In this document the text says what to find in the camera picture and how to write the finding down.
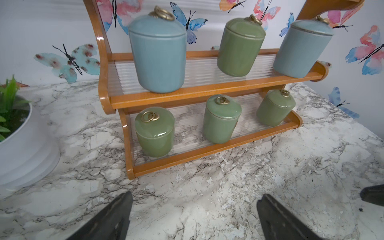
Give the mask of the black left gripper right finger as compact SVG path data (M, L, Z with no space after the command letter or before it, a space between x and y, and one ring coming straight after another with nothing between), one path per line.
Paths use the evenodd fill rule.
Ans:
M266 240L322 239L270 194L258 200L257 211Z

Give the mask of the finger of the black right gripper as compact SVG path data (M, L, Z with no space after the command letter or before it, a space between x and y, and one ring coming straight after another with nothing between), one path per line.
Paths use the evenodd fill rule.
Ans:
M364 202L378 206L384 206L384 185L366 187L360 192L360 197Z

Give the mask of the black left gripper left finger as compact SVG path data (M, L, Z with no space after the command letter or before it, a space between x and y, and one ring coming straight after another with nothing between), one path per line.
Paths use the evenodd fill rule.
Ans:
M120 194L68 240L124 240L130 225L133 195Z

